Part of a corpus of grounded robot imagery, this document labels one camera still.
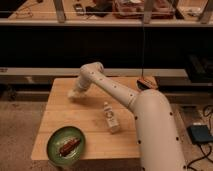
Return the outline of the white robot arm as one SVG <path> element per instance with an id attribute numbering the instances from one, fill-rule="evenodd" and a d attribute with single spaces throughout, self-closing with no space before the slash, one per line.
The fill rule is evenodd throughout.
<path id="1" fill-rule="evenodd" d="M 92 83 L 133 113 L 141 171 L 186 171 L 174 114 L 164 94 L 155 89 L 138 92 L 103 74 L 100 62 L 85 64 L 73 88 L 75 95 Z"/>

